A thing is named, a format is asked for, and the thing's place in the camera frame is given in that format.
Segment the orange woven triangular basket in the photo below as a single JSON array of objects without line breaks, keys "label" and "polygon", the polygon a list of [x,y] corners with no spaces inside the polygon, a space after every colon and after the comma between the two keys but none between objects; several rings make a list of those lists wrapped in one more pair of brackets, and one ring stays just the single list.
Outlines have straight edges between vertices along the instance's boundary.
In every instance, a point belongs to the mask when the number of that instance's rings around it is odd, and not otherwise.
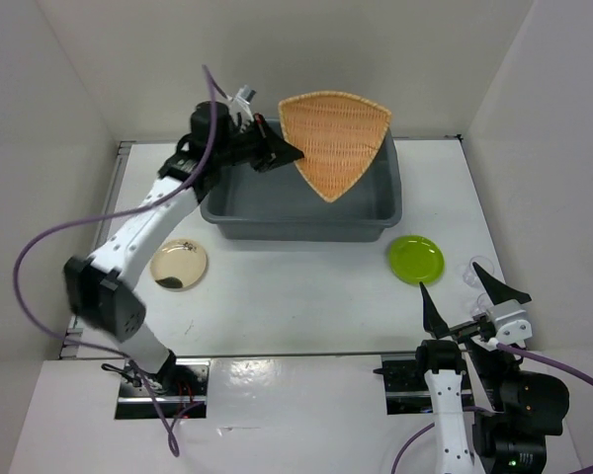
[{"label": "orange woven triangular basket", "polygon": [[364,97],[318,91],[278,104],[284,140],[303,157],[296,168],[326,202],[348,193],[375,160],[392,113]]}]

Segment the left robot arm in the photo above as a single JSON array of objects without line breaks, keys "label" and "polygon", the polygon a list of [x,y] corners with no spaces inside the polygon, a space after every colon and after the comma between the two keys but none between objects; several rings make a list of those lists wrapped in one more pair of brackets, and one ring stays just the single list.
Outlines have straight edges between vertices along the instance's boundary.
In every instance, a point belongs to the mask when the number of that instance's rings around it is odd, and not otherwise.
[{"label": "left robot arm", "polygon": [[111,338],[154,394],[184,384],[187,372],[176,366],[175,354],[147,326],[145,305],[134,292],[144,268],[218,184],[223,170],[247,164],[265,173],[302,156],[262,115],[244,122],[233,118],[224,103],[203,102],[135,214],[87,258],[72,257],[64,265],[73,314]]}]

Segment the cream ceramic plate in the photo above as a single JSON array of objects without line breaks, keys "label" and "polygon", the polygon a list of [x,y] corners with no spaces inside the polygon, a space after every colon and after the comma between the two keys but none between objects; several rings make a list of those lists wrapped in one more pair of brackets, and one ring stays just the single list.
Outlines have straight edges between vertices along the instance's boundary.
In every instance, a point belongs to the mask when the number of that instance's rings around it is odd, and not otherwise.
[{"label": "cream ceramic plate", "polygon": [[160,287],[184,291],[204,277],[208,265],[208,254],[200,243],[191,239],[174,239],[154,254],[149,271]]}]

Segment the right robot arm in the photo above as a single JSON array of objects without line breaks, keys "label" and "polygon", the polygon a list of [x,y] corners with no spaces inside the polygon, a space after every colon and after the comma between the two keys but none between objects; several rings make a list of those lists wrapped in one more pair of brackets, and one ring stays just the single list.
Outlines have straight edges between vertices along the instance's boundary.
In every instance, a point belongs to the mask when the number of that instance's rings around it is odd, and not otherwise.
[{"label": "right robot arm", "polygon": [[533,335],[531,296],[472,267],[491,303],[468,322],[448,326],[421,291],[430,337],[416,350],[413,376],[431,398],[436,470],[540,473],[548,437],[563,431],[569,392],[551,375],[522,369],[512,353]]}]

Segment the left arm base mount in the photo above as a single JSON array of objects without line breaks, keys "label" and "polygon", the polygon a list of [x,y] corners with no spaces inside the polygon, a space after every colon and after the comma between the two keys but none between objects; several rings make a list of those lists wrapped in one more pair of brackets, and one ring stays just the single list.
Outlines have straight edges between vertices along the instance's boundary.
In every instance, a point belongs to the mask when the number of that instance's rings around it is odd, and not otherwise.
[{"label": "left arm base mount", "polygon": [[[167,419],[182,415],[183,419],[203,419],[207,413],[207,395],[211,361],[207,358],[181,358],[177,366],[183,381],[164,391],[155,385],[156,401]],[[126,364],[118,368],[102,363],[101,369],[121,378],[115,412],[116,420],[149,420],[158,415],[147,389],[138,375]]]}]

